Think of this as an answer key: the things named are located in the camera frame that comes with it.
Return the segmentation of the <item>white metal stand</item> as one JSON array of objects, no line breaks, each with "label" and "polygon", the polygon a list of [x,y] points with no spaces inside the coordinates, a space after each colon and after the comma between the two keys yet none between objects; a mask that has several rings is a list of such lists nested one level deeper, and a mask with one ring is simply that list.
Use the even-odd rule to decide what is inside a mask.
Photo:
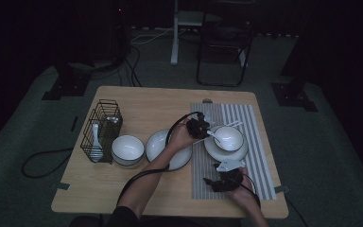
[{"label": "white metal stand", "polygon": [[179,9],[179,0],[174,0],[173,13],[173,42],[170,56],[170,64],[177,65],[179,58],[179,29],[180,26],[201,26],[203,13],[200,11],[189,11]]}]

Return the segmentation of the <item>black folding chair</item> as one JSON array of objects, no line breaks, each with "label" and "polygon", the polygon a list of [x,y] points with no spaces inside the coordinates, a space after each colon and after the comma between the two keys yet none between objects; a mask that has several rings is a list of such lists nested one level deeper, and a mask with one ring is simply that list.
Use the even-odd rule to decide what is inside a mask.
[{"label": "black folding chair", "polygon": [[239,86],[248,67],[256,0],[210,0],[203,10],[196,80],[206,86]]}]

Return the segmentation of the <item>person's right hand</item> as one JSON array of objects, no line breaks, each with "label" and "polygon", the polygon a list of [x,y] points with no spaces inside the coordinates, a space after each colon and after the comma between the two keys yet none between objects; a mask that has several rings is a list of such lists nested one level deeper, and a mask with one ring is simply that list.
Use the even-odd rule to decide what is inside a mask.
[{"label": "person's right hand", "polygon": [[229,197],[248,214],[259,211],[260,207],[253,193],[251,180],[248,177],[248,170],[240,167],[238,170],[243,174],[243,181],[238,188],[229,192]]}]

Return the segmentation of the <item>white bowl with black rim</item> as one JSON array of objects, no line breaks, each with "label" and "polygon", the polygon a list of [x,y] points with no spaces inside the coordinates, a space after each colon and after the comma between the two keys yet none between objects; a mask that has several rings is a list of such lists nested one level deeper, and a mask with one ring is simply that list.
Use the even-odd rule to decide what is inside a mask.
[{"label": "white bowl with black rim", "polygon": [[122,135],[112,142],[112,157],[114,161],[124,168],[137,167],[145,154],[143,142],[132,135]]},{"label": "white bowl with black rim", "polygon": [[243,146],[243,134],[234,127],[218,128],[215,134],[222,140],[222,144],[219,144],[215,139],[216,145],[225,151],[237,151]]}]

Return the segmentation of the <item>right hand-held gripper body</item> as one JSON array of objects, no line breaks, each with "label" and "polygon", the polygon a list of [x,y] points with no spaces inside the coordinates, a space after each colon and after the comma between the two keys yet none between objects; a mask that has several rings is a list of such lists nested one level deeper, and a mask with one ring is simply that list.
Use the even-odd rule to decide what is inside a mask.
[{"label": "right hand-held gripper body", "polygon": [[212,182],[212,186],[219,186],[221,192],[233,191],[243,181],[243,174],[238,170],[245,163],[243,161],[225,159],[219,164],[214,164],[220,179]]}]

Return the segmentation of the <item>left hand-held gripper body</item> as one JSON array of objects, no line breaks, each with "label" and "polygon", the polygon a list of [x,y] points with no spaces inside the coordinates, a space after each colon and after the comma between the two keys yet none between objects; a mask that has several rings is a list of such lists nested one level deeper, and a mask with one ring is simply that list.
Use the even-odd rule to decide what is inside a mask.
[{"label": "left hand-held gripper body", "polygon": [[195,139],[199,139],[199,133],[201,131],[204,130],[209,130],[211,129],[211,127],[209,129],[204,129],[202,127],[202,123],[205,120],[205,115],[201,112],[196,112],[197,118],[191,118],[187,123],[186,123],[186,128],[188,130],[188,133]]}]

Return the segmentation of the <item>white plate with black rim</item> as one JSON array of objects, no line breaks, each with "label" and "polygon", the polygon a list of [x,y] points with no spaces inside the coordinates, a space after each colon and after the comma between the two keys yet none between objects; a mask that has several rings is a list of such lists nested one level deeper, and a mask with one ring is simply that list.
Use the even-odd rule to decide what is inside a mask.
[{"label": "white plate with black rim", "polygon": [[209,155],[219,162],[222,162],[225,159],[239,161],[245,157],[248,151],[248,142],[244,134],[243,136],[244,136],[243,146],[237,151],[225,151],[219,148],[215,143],[215,139],[211,136],[204,140],[204,146]]},{"label": "white plate with black rim", "polygon": [[[163,151],[168,132],[169,129],[157,131],[149,137],[146,145],[146,156],[150,162]],[[190,161],[191,157],[192,147],[178,151],[170,161],[168,170],[172,171],[184,167]]]}]

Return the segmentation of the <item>person's left hand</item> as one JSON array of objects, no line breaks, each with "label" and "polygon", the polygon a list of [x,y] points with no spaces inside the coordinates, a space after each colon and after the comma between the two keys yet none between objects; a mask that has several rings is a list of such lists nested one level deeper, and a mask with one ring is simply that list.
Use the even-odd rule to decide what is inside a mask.
[{"label": "person's left hand", "polygon": [[179,123],[171,132],[168,147],[174,151],[180,151],[197,142],[197,139],[192,137],[187,129],[186,120]]}]

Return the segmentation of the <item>black stand base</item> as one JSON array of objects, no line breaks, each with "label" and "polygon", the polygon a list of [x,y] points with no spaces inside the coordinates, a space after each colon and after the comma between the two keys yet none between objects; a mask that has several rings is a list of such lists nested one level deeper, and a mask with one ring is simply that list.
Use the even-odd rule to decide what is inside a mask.
[{"label": "black stand base", "polygon": [[63,96],[84,96],[91,74],[79,71],[67,62],[56,63],[58,77],[50,91],[43,95],[43,100],[60,100]]},{"label": "black stand base", "polygon": [[274,82],[272,91],[280,106],[301,107],[307,112],[316,112],[318,109],[304,91],[304,85],[312,74],[312,62],[306,49],[294,48],[282,69],[283,76],[290,76],[288,83]]}]

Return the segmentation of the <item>person's dark clothing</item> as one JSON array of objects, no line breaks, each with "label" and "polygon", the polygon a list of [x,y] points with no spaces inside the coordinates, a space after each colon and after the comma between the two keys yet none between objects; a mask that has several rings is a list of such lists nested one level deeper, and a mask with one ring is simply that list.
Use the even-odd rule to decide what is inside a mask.
[{"label": "person's dark clothing", "polygon": [[102,218],[80,216],[74,218],[68,227],[242,227],[235,218],[177,218],[137,216],[125,206],[114,209],[107,223]]}]

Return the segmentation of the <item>black wire cutlery basket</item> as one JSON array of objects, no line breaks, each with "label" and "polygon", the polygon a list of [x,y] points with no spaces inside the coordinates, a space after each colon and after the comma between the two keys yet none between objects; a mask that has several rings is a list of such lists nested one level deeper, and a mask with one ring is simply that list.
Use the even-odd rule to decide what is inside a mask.
[{"label": "black wire cutlery basket", "polygon": [[[106,120],[107,116],[116,116],[120,120],[118,123],[113,124]],[[98,162],[93,162],[90,158],[91,146],[93,144],[93,124],[98,125],[98,139],[103,147],[103,157]],[[82,140],[80,147],[91,162],[112,163],[112,142],[119,136],[122,124],[123,117],[117,102],[112,99],[99,99],[90,110],[81,131]]]}]

